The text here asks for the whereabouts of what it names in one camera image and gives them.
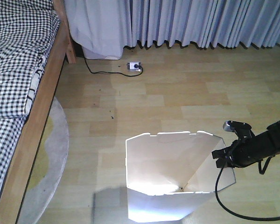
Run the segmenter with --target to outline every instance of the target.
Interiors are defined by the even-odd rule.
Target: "black and white checkered blanket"
[[[31,80],[43,69],[59,24],[53,10],[23,2],[29,1],[0,0],[0,118],[29,114]]]
[[[0,0],[0,191],[58,26],[52,0]]]

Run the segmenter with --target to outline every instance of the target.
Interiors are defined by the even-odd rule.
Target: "white curtain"
[[[65,0],[65,7],[71,35],[89,59],[120,59],[138,41],[280,44],[280,0]]]

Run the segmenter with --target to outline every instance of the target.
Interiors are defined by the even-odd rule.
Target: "black cable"
[[[139,76],[143,73],[143,67],[141,65],[138,65],[137,68],[141,69],[141,72],[139,74],[136,74],[136,75],[127,75],[127,74],[124,74],[122,72],[112,72],[112,71],[96,71],[96,72],[93,72],[91,71],[90,67],[88,66],[88,63],[86,61],[86,58],[84,57],[84,61],[85,61],[85,64],[88,68],[88,70],[90,71],[91,74],[120,74],[120,75],[123,75],[123,76],[126,76],[126,77],[136,77],[136,76]]]
[[[240,215],[238,213],[235,213],[234,211],[231,211],[230,209],[228,209],[225,205],[223,205],[223,203],[220,201],[219,196],[218,196],[218,183],[219,183],[219,179],[221,177],[221,174],[223,172],[223,169],[225,167],[225,165],[221,168],[220,173],[218,175],[217,181],[216,181],[216,185],[215,185],[215,194],[216,194],[216,199],[218,201],[218,203],[220,204],[220,206],[227,212],[229,212],[230,214],[239,217],[239,218],[243,218],[243,219],[247,219],[247,220],[252,220],[252,221],[279,221],[280,220],[280,216],[278,217],[250,217],[250,216],[243,216]]]

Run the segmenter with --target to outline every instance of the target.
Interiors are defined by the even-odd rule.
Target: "electrical outlet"
[[[141,66],[141,62],[129,62],[127,64],[127,70],[128,71],[141,71],[139,66]]]

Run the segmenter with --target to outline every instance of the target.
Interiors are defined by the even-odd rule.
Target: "round rug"
[[[23,200],[18,224],[35,224],[61,179],[69,151],[69,129],[58,100],[54,98]]]

